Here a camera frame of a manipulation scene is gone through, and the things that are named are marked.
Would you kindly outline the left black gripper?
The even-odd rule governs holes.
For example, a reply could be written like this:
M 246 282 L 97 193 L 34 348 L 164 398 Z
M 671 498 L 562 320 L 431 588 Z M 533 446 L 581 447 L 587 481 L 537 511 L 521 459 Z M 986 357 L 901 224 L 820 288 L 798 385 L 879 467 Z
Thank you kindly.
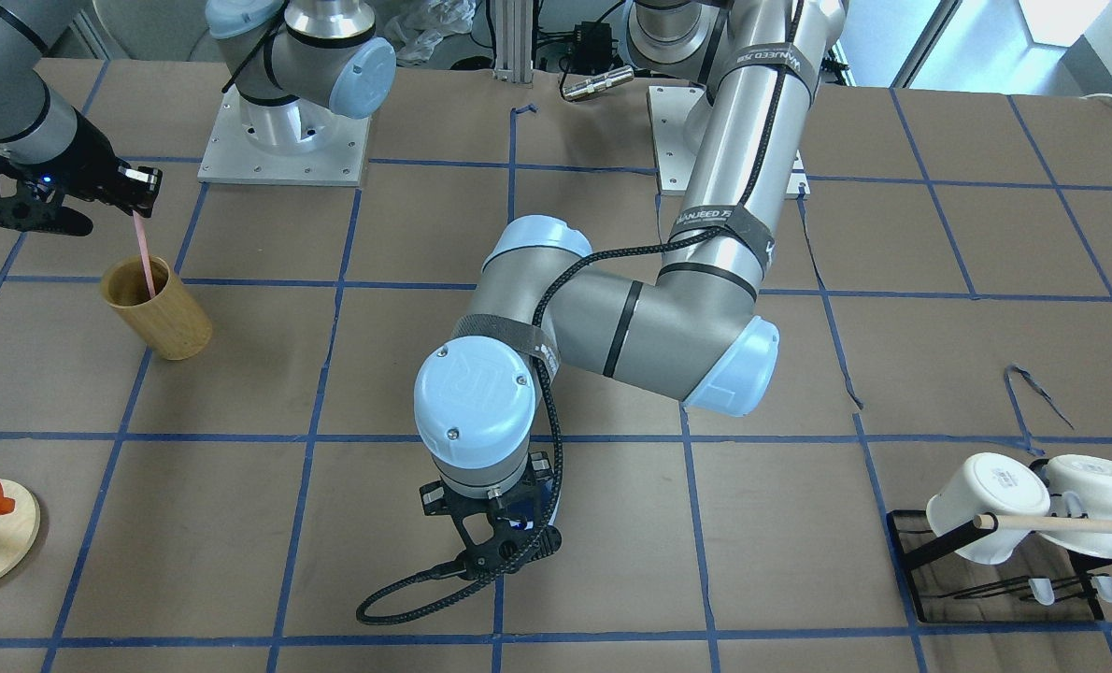
M 542 512 L 553 501 L 552 486 L 546 454 L 530 454 L 520 481 L 489 499 L 458 494 L 441 481 L 423 485 L 423 514 L 449 516 L 463 542 L 457 558 L 425 571 L 425 578 L 488 578 L 492 572 L 515 572 L 560 550 L 555 524 L 539 527 Z

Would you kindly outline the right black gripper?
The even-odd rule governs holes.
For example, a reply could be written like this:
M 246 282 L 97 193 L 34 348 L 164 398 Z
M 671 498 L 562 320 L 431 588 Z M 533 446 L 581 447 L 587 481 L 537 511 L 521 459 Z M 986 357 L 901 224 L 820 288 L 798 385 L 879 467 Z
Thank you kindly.
M 107 186 L 92 189 L 82 199 L 102 200 L 123 209 L 128 216 L 136 212 L 150 218 L 162 182 L 163 171 L 159 167 L 120 165 L 110 174 Z M 0 227 L 18 232 L 89 235 L 93 230 L 91 219 L 64 207 L 64 197 L 73 192 L 72 187 L 57 184 L 53 175 L 31 175 L 0 151 Z

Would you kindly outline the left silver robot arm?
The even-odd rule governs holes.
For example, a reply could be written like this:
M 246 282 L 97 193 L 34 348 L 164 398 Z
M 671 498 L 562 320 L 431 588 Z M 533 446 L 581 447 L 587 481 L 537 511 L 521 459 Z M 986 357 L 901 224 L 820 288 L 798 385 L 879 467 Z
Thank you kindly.
M 780 346 L 756 303 L 821 61 L 847 13 L 844 1 L 627 4 L 631 63 L 701 89 L 681 210 L 663 243 L 612 251 L 549 216 L 506 226 L 414 384 L 440 473 L 421 507 L 449 517 L 463 543 L 421 578 L 487 582 L 559 547 L 559 461 L 530 437 L 560 365 L 689 408 L 756 408 Z

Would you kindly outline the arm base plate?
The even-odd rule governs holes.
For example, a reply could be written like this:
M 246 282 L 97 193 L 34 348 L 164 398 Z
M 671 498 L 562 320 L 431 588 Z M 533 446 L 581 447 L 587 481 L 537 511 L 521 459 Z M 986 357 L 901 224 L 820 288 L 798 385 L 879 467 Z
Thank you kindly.
M 359 187 L 369 123 L 309 101 L 257 106 L 231 89 L 197 177 L 206 184 Z
M 691 192 L 694 201 L 739 197 L 770 115 L 770 86 L 753 101 L 709 106 L 706 90 L 651 85 L 649 116 L 661 192 Z

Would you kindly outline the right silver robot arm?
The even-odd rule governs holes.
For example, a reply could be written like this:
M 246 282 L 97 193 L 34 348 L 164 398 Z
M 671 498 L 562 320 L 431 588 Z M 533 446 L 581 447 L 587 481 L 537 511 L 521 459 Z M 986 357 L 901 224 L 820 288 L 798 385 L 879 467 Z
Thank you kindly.
M 0 1 L 0 227 L 86 236 L 64 197 L 149 217 L 158 167 L 129 165 L 44 82 L 36 61 L 78 1 Z M 200 178 L 344 186 L 359 180 L 367 119 L 393 88 L 393 46 L 361 1 L 209 1 L 209 34 L 230 68 Z

